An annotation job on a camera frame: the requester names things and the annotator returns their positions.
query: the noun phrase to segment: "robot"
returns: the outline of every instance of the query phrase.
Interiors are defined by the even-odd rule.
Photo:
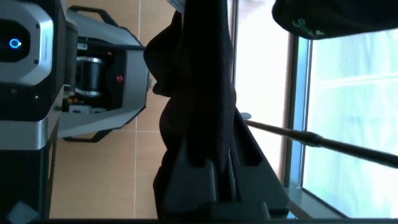
[[[104,21],[78,11],[97,12]],[[0,30],[0,222],[50,223],[57,139],[98,142],[145,108],[150,79],[144,47],[104,10],[73,6],[66,16],[59,0],[1,0]],[[272,219],[287,217],[289,198],[247,125],[314,147],[398,164],[396,156],[235,114],[230,198],[218,200],[215,166],[191,166],[183,142],[163,202],[163,220],[279,223]],[[92,139],[72,137],[92,132],[97,132]],[[181,191],[189,197],[180,198]]]

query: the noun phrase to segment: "blue light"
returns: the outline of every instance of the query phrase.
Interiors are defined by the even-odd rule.
[[[14,38],[10,40],[9,45],[12,49],[18,49],[22,43],[18,39]]]

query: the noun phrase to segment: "black fabric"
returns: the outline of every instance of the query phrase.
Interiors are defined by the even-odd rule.
[[[398,27],[397,1],[276,0],[272,15],[285,30],[318,40]]]
[[[170,97],[159,123],[167,148],[154,180],[159,218],[182,139],[197,162],[209,158],[223,173],[233,133],[236,94],[230,82],[233,46],[226,0],[187,0],[183,27],[181,20],[175,12],[171,25],[144,51],[157,81],[153,92]]]

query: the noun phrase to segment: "green logo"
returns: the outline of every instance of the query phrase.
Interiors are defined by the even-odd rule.
[[[299,28],[300,30],[306,32],[308,35],[312,37],[319,37],[321,35],[325,35],[324,32],[320,30],[316,30],[315,32],[309,29],[307,26],[305,26],[305,20],[304,19],[297,19],[296,21],[292,21],[292,24],[294,27]]]

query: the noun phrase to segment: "window pane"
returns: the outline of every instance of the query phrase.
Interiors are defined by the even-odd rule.
[[[308,130],[398,154],[394,33],[313,43]],[[398,171],[307,147],[303,186],[349,217],[398,217]]]
[[[251,120],[283,126],[289,33],[275,23],[273,1],[239,1],[235,87],[240,112]],[[258,129],[254,137],[277,174],[282,138]]]

